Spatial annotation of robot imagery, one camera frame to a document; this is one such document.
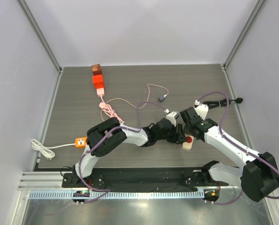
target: wood grain surface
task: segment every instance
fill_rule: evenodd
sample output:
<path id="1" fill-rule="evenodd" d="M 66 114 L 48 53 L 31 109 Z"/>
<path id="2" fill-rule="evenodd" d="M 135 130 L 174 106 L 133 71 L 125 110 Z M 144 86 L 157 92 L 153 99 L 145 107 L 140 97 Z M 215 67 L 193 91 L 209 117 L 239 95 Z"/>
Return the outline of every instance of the wood grain surface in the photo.
<path id="1" fill-rule="evenodd" d="M 216 90 L 228 92 L 220 65 L 161 65 L 161 66 L 111 66 L 102 67 L 105 82 L 105 101 L 111 98 L 125 98 L 133 104 L 145 101 L 147 84 L 153 83 L 168 88 L 169 95 L 162 103 L 171 111 L 181 111 L 193 105 L 195 99 Z M 151 87 L 150 101 L 156 101 L 165 90 Z M 223 99 L 213 95 L 207 100 Z M 66 67 L 61 77 L 49 122 L 45 146 L 73 143 L 75 138 L 86 136 L 87 130 L 102 122 L 101 102 L 92 84 L 91 67 Z M 137 127 L 136 110 L 124 101 L 110 103 L 125 125 Z M 209 118 L 219 122 L 225 108 L 211 109 Z M 154 105 L 140 110 L 142 125 L 148 126 L 165 117 L 164 112 Z M 243 141 L 234 107 L 230 107 L 224 122 L 224 130 L 234 138 Z M 39 168 L 59 168 L 73 166 L 83 149 L 74 146 L 54 150 L 52 160 L 41 157 Z M 202 166 L 212 160 L 227 165 L 234 163 L 219 150 L 202 141 L 194 140 L 190 151 L 180 145 L 158 141 L 154 146 L 141 148 L 131 144 L 121 144 L 110 154 L 102 157 L 96 167 L 185 167 Z"/>

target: brown box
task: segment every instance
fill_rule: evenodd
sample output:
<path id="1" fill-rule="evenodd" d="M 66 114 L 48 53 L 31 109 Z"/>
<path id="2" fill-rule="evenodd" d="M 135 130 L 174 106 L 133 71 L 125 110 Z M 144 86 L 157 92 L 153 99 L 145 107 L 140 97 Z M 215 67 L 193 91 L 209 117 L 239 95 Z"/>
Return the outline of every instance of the brown box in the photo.
<path id="1" fill-rule="evenodd" d="M 93 75 L 99 75 L 99 74 L 102 74 L 102 70 L 101 70 L 101 66 L 100 64 L 95 64 L 95 65 L 92 65 L 92 72 L 93 72 Z"/>

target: black cable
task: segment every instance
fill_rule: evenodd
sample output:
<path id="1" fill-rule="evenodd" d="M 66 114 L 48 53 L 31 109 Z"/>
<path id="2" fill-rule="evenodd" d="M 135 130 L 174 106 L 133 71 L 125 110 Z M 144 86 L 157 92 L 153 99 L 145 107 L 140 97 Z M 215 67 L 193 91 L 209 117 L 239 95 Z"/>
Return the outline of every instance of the black cable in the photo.
<path id="1" fill-rule="evenodd" d="M 235 102 L 237 104 L 240 104 L 243 101 L 241 97 L 238 97 L 237 99 L 229 99 L 229 104 L 231 102 Z M 213 109 L 216 107 L 226 107 L 227 106 L 227 99 L 224 98 L 223 100 L 220 101 L 205 101 L 203 104 L 207 105 L 209 109 Z"/>
<path id="2" fill-rule="evenodd" d="M 62 177 L 64 177 L 64 175 L 61 173 L 63 168 L 69 168 L 70 170 L 72 170 L 72 167 L 63 166 L 63 167 L 60 169 L 60 175 L 61 175 Z"/>

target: red button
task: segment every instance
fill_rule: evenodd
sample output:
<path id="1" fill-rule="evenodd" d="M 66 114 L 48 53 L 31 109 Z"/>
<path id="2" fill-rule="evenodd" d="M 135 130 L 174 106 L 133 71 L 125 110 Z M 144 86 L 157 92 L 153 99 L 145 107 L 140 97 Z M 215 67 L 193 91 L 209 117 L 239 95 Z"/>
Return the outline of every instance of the red button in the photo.
<path id="1" fill-rule="evenodd" d="M 187 139 L 186 140 L 187 143 L 192 143 L 192 138 L 191 137 L 188 136 L 188 137 L 186 137 L 186 139 Z"/>

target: robotic arm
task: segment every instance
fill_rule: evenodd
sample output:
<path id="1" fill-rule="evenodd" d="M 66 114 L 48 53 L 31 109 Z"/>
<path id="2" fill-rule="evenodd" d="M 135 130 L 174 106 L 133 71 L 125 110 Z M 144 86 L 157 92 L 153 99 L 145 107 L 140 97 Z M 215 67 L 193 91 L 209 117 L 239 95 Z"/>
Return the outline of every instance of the robotic arm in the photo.
<path id="1" fill-rule="evenodd" d="M 83 178 L 90 176 L 98 159 L 109 154 L 121 143 L 149 147 L 158 140 L 167 140 L 170 143 L 182 144 L 186 141 L 184 134 L 189 134 L 197 140 L 200 139 L 216 147 L 236 163 L 237 167 L 226 166 L 218 161 L 206 164 L 203 168 L 208 170 L 209 176 L 214 181 L 223 181 L 230 185 L 242 187 L 244 193 L 255 202 L 259 202 L 277 189 L 279 187 L 279 176 L 258 159 L 242 152 L 238 146 L 249 153 L 259 156 L 278 169 L 273 155 L 268 152 L 260 154 L 243 145 L 223 130 L 222 135 L 216 122 L 209 118 L 205 119 L 207 112 L 208 107 L 206 105 L 198 104 L 196 107 L 189 107 L 180 113 L 169 112 L 166 118 L 142 129 L 122 125 L 117 118 L 110 118 L 102 122 L 87 132 L 85 156 L 81 164 L 78 162 L 73 166 L 74 181 L 78 183 L 81 176 Z M 185 122 L 184 130 L 182 125 L 176 122 L 180 115 Z M 113 128 L 117 129 L 95 151 L 87 154 Z"/>

